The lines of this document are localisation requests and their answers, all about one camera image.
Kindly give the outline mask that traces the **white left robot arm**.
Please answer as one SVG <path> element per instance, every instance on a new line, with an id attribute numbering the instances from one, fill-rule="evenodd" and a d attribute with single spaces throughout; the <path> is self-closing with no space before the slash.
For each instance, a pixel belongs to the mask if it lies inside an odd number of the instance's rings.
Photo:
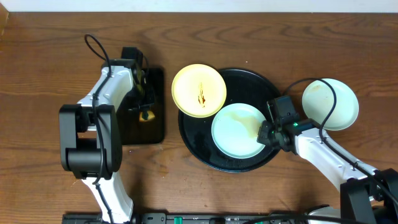
<path id="1" fill-rule="evenodd" d="M 142 60 L 141 56 L 106 59 L 93 89 L 59 111 L 62 167 L 89 187 L 102 211 L 99 222 L 129 223 L 132 219 L 134 203 L 119 174 L 123 144 L 117 112 L 149 119 L 154 99 L 146 90 Z"/>

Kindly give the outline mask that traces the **yellow plate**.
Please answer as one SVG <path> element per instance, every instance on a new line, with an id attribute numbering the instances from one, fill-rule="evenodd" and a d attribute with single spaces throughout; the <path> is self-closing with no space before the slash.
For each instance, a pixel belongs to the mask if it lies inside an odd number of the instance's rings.
<path id="1" fill-rule="evenodd" d="M 194 118 L 217 113 L 226 100 L 226 84 L 220 73 L 204 64 L 183 67 L 172 82 L 172 98 L 180 111 Z"/>

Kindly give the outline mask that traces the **light blue plate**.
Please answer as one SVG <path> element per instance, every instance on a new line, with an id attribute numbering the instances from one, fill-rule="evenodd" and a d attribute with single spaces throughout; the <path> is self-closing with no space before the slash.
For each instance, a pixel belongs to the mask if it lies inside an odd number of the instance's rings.
<path id="1" fill-rule="evenodd" d="M 222 108 L 214 117 L 211 136 L 217 148 L 235 159 L 248 159 L 265 148 L 257 142 L 265 116 L 255 107 L 234 103 Z"/>

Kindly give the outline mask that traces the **yellow green sponge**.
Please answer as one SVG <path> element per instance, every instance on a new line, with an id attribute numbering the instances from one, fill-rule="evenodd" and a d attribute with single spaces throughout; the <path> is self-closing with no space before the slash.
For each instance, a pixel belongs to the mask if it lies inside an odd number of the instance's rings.
<path id="1" fill-rule="evenodd" d="M 139 113 L 139 121 L 144 123 L 144 122 L 149 122 L 155 119 L 155 114 L 151 110 L 142 110 Z"/>

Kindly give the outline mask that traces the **mint green plate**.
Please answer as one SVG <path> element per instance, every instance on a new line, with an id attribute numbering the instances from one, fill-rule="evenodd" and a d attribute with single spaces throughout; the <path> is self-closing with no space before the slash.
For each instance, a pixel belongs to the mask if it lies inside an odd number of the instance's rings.
<path id="1" fill-rule="evenodd" d="M 350 127 L 359 114 L 359 103 L 354 91 L 345 83 L 324 78 L 336 93 L 336 106 L 324 125 L 324 129 L 340 131 Z M 308 118 L 321 124 L 333 106 L 331 89 L 321 81 L 309 84 L 302 95 L 302 106 Z"/>

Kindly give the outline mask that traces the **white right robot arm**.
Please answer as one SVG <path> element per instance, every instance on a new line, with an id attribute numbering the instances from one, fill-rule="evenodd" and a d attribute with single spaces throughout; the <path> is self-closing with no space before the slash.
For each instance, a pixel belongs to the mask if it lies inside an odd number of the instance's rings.
<path id="1" fill-rule="evenodd" d="M 257 141 L 293 152 L 315 166 L 339 191 L 340 208 L 312 211 L 318 222 L 397 223 L 397 171 L 379 170 L 355 158 L 308 119 L 278 126 L 263 121 Z"/>

